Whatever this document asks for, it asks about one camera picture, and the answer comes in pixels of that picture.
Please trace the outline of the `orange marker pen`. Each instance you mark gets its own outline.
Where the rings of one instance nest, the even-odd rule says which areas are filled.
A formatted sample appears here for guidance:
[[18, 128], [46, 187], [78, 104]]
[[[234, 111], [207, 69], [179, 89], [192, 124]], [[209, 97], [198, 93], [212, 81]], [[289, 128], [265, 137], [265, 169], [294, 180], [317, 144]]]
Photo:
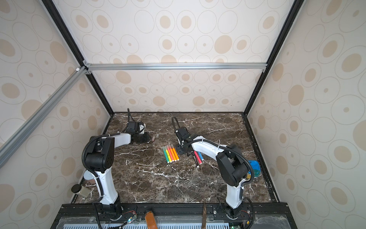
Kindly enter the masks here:
[[177, 152], [176, 152], [176, 149], [174, 148], [173, 144], [171, 144], [171, 148], [172, 148], [172, 151], [173, 151], [174, 156], [175, 156], [175, 158], [176, 158], [176, 161], [179, 161], [179, 160], [180, 160], [180, 158], [179, 158], [179, 156], [178, 156], [178, 154], [177, 154]]
[[172, 157], [173, 157], [173, 161], [177, 161], [177, 158], [176, 158], [176, 156], [175, 156], [175, 153], [174, 153], [174, 151], [173, 151], [172, 147], [171, 147], [170, 145], [168, 145], [168, 147], [169, 147], [169, 150], [170, 150], [171, 155], [172, 155]]

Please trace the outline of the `red-pink marker pen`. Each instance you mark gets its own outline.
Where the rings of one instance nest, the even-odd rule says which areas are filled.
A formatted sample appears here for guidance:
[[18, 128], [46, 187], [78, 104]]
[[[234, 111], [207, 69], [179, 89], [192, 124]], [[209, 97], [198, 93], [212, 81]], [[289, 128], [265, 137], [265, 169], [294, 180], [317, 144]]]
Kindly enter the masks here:
[[196, 151], [194, 151], [194, 155], [196, 157], [196, 160], [197, 160], [198, 164], [201, 165], [202, 164], [201, 158], [199, 157], [199, 155]]

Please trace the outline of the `blue marker pen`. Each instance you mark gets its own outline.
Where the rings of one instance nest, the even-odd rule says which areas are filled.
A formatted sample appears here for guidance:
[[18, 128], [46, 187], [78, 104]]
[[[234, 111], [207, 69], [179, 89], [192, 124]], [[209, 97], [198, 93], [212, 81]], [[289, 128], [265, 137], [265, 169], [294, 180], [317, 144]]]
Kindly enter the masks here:
[[198, 155], [199, 155], [200, 159], [201, 159], [202, 161], [204, 161], [204, 158], [203, 158], [203, 156], [202, 156], [201, 152], [197, 152], [197, 153], [198, 153]]

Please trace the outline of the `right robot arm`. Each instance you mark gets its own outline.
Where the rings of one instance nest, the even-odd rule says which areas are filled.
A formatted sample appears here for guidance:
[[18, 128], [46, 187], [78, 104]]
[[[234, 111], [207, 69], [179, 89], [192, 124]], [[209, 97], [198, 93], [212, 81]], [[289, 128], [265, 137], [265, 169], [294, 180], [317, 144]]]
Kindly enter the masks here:
[[190, 134], [185, 127], [180, 127], [174, 132], [179, 142], [179, 154], [196, 151], [217, 162], [221, 177], [227, 185], [226, 209], [239, 211], [244, 201], [244, 185], [254, 181], [254, 170], [240, 149], [234, 144], [220, 145], [201, 135]]

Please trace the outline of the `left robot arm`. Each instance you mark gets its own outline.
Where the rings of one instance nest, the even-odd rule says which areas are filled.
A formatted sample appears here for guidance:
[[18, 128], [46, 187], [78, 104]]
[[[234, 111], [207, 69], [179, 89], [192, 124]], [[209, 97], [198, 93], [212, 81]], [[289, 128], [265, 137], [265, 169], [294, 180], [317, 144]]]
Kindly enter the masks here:
[[114, 149], [133, 143], [147, 143], [150, 139], [147, 132], [139, 134], [118, 132], [90, 138], [82, 152], [82, 164], [93, 175], [97, 184], [100, 194], [99, 203], [109, 206], [115, 204], [118, 199], [112, 178]]

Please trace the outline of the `pink marker pen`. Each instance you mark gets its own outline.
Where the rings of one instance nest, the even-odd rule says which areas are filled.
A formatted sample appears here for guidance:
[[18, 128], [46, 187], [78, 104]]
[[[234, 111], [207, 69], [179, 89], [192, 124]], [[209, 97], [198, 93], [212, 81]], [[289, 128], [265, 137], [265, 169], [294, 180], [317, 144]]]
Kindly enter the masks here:
[[173, 153], [171, 152], [171, 149], [170, 149], [170, 147], [168, 145], [167, 145], [167, 150], [169, 152], [169, 155], [170, 155], [170, 158], [171, 158], [172, 162], [174, 162]]

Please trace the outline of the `yellow marker pen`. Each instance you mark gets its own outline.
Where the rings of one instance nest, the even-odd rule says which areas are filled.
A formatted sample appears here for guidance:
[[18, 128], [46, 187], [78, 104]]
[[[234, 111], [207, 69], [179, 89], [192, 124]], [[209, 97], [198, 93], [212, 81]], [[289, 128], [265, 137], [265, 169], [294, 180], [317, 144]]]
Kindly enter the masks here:
[[167, 147], [166, 147], [166, 146], [164, 146], [164, 151], [165, 151], [165, 154], [166, 154], [166, 157], [167, 157], [167, 162], [168, 162], [168, 163], [171, 163], [171, 162], [172, 162], [172, 160], [171, 160], [171, 157], [170, 157], [169, 151], [168, 151], [168, 149], [167, 149]]

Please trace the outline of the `green marker pen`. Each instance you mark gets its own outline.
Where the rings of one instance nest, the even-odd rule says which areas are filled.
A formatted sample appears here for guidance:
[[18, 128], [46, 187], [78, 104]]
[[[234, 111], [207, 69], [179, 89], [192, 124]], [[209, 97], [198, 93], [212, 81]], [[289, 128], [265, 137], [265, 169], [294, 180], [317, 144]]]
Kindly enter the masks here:
[[169, 159], [169, 155], [167, 153], [166, 147], [163, 146], [162, 149], [163, 149], [167, 163], [170, 163], [170, 159]]

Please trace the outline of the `blue-lidded plastic cup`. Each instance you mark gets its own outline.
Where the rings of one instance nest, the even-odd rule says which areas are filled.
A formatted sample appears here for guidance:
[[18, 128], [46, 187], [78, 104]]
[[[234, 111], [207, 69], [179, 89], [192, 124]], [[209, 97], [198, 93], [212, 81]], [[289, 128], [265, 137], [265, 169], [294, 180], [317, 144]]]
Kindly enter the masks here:
[[261, 175], [261, 168], [260, 168], [260, 165], [259, 165], [258, 161], [249, 160], [248, 162], [249, 162], [249, 164], [251, 165], [251, 167], [253, 169], [254, 177], [259, 177]]

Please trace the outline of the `brown thin stick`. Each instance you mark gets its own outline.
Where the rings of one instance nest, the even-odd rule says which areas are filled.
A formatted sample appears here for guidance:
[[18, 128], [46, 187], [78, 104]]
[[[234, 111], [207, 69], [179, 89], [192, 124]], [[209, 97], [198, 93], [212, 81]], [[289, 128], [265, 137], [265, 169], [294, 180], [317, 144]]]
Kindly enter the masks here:
[[202, 214], [202, 227], [201, 227], [201, 229], [206, 229], [206, 217], [207, 217], [206, 203], [203, 203], [203, 214]]

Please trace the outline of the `horizontal aluminium rail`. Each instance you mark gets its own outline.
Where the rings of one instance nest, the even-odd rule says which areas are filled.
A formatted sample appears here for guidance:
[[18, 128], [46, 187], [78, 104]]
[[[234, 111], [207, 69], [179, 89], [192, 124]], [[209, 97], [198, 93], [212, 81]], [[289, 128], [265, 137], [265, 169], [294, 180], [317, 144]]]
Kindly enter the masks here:
[[90, 64], [91, 71], [265, 69], [267, 63]]

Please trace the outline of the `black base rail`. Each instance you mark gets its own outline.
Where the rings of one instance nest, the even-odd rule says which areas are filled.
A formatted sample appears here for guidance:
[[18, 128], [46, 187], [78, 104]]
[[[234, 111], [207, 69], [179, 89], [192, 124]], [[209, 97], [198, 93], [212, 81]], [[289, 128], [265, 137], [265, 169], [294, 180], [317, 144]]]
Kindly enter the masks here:
[[[121, 216], [107, 215], [99, 205], [61, 206], [53, 229], [146, 229], [145, 213], [152, 211], [159, 229], [201, 229], [203, 203], [123, 204]], [[295, 229], [286, 203], [245, 203], [239, 216], [230, 219], [223, 204], [207, 203], [206, 229]]]

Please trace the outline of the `diagonal aluminium rail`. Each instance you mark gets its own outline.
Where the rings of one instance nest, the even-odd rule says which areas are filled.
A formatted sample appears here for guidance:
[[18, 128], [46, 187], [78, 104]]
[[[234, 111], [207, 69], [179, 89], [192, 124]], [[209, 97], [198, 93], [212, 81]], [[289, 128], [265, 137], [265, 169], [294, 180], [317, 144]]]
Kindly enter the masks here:
[[1, 167], [3, 167], [18, 150], [30, 134], [57, 106], [68, 91], [82, 75], [86, 74], [86, 67], [80, 66], [39, 108], [38, 110], [8, 139], [1, 147]]

